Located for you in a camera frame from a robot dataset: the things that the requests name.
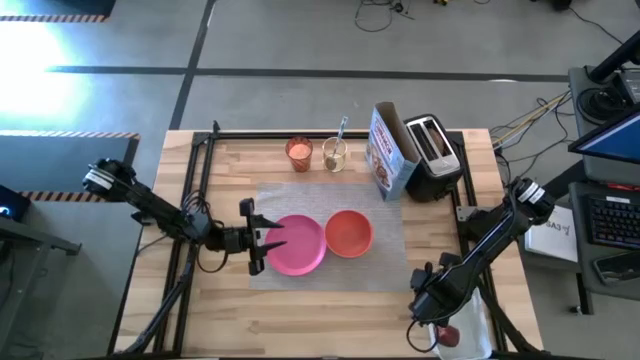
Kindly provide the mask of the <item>white paper sheet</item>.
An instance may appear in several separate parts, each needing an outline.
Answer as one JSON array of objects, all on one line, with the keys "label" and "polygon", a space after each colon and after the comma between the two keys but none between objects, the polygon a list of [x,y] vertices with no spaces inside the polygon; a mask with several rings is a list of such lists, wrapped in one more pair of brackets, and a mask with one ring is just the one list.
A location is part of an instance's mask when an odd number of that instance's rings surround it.
[{"label": "white paper sheet", "polygon": [[524,236],[526,251],[554,257],[573,263],[578,262],[577,241],[573,212],[556,206],[542,225],[532,226]]}]

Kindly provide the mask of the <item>black two-slot toaster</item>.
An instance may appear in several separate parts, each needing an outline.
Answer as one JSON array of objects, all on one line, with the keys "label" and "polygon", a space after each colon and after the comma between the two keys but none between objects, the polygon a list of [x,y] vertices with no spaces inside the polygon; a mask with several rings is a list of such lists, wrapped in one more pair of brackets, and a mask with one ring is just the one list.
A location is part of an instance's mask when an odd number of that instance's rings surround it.
[{"label": "black two-slot toaster", "polygon": [[[403,123],[421,157],[406,185],[409,196],[421,203],[445,197],[457,186],[463,170],[445,127],[433,114],[415,116]],[[428,132],[429,126],[439,130],[450,152],[448,156],[439,153]]]}]

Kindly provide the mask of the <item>smartphone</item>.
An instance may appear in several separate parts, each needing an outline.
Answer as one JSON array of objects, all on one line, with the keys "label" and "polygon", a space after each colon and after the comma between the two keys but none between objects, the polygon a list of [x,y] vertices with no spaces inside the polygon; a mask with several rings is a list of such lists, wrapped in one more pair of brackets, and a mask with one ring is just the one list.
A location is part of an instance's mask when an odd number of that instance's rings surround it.
[{"label": "smartphone", "polygon": [[593,261],[600,281],[606,286],[640,279],[640,251],[620,253]]}]

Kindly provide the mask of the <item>orange plastic bowl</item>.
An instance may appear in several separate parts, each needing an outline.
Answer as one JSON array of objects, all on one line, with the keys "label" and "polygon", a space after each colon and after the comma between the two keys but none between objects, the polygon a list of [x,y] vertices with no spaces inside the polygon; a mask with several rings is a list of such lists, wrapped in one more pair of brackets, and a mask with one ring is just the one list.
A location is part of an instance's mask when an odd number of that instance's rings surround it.
[{"label": "orange plastic bowl", "polygon": [[374,228],[369,219],[355,210],[334,213],[325,225],[327,247],[342,258],[358,258],[373,245]]}]

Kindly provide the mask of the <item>brown toast slice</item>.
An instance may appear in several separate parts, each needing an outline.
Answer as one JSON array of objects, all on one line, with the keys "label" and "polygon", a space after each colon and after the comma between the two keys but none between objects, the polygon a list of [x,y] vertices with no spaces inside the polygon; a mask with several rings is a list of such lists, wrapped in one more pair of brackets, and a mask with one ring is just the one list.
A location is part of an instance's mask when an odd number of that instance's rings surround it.
[{"label": "brown toast slice", "polygon": [[448,147],[446,145],[446,142],[444,141],[444,138],[441,136],[439,130],[436,127],[433,126],[429,126],[428,127],[428,132],[436,146],[436,148],[438,149],[439,153],[442,156],[448,156],[450,154]]}]

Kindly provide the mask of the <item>orange faceted cup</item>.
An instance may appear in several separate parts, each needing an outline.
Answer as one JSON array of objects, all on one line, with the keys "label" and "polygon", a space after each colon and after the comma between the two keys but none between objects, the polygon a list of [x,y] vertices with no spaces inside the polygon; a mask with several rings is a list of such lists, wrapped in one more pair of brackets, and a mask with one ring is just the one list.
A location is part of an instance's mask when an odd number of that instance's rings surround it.
[{"label": "orange faceted cup", "polygon": [[285,145],[285,153],[296,172],[306,172],[311,167],[313,143],[306,137],[292,137]]}]

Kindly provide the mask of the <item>grey woven placemat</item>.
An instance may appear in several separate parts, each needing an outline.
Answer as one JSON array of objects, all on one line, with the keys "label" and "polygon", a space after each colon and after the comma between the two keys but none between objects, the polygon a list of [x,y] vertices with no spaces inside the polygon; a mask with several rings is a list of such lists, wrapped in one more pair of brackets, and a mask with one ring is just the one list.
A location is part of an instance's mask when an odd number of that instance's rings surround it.
[{"label": "grey woven placemat", "polygon": [[258,186],[256,212],[270,220],[305,215],[324,226],[340,210],[362,213],[373,227],[373,244],[355,259],[328,251],[308,275],[287,276],[272,266],[250,279],[254,290],[406,292],[407,263],[401,204],[386,202],[373,183],[274,183]]}]

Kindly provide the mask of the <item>cinnamon squares cereal box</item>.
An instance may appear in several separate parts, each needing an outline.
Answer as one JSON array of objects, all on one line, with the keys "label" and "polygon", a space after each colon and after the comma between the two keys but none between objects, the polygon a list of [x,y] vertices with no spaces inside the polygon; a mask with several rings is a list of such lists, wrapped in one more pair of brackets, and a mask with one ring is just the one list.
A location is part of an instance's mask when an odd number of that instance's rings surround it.
[{"label": "cinnamon squares cereal box", "polygon": [[421,157],[393,102],[374,105],[366,160],[382,199],[399,199]]}]

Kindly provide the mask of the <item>red apple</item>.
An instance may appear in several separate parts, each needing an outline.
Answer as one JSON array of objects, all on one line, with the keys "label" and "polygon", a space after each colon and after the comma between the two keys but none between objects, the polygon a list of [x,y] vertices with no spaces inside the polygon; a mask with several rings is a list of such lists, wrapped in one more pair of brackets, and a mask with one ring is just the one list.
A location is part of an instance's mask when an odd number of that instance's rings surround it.
[{"label": "red apple", "polygon": [[444,347],[454,348],[460,342],[460,332],[454,326],[436,327],[438,344]]}]

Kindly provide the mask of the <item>pink plastic plate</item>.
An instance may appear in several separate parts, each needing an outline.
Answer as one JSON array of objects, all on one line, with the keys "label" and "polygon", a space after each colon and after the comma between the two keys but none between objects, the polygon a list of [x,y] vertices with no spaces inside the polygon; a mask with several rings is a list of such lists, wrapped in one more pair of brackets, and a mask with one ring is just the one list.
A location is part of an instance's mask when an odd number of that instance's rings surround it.
[{"label": "pink plastic plate", "polygon": [[326,253],[323,227],[305,215],[288,215],[277,223],[281,228],[270,229],[265,238],[266,245],[283,242],[283,245],[268,251],[270,267],[287,276],[303,276],[313,272]]}]

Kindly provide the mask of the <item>black device with blue light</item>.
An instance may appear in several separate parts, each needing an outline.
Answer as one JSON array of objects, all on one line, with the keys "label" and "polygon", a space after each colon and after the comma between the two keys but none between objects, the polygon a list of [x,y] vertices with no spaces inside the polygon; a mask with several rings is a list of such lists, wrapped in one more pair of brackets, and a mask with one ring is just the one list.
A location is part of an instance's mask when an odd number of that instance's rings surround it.
[{"label": "black device with blue light", "polygon": [[0,217],[21,222],[30,205],[28,198],[0,185]]}]

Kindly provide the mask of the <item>computer monitor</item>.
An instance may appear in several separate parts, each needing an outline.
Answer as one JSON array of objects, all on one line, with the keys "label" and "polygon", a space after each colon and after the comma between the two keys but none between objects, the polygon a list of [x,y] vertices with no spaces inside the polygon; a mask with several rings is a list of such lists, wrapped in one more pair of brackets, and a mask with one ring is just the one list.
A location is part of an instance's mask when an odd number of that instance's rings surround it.
[{"label": "computer monitor", "polygon": [[640,165],[640,104],[581,136],[569,151]]}]

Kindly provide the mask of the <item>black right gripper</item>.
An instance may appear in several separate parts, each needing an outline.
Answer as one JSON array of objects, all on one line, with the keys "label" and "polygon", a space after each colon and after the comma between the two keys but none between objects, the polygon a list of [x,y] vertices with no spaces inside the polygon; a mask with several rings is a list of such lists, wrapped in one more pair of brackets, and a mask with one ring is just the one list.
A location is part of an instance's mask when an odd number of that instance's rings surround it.
[{"label": "black right gripper", "polygon": [[419,323],[440,323],[451,317],[467,298],[466,258],[444,252],[440,268],[427,261],[413,270],[410,288],[414,299],[408,305],[411,318]]}]

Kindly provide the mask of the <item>white plastic tray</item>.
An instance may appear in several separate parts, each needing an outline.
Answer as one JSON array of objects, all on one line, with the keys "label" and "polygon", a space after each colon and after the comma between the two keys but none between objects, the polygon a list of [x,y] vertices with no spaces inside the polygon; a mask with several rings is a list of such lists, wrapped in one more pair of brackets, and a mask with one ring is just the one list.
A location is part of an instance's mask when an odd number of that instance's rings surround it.
[{"label": "white plastic tray", "polygon": [[[474,290],[464,307],[449,319],[449,325],[459,330],[460,342],[454,348],[437,344],[432,352],[441,360],[485,360],[490,357],[491,336],[478,289]],[[436,335],[436,327],[429,326],[430,335]]]}]

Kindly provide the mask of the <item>large black hazard-striped mat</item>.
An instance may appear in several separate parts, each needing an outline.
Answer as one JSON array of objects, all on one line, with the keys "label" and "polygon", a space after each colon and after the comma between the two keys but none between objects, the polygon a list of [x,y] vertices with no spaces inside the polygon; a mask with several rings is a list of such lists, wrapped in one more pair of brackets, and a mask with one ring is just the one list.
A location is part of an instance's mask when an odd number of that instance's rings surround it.
[{"label": "large black hazard-striped mat", "polygon": [[31,201],[95,203],[82,185],[89,166],[132,164],[139,140],[134,132],[0,130],[0,185]]}]

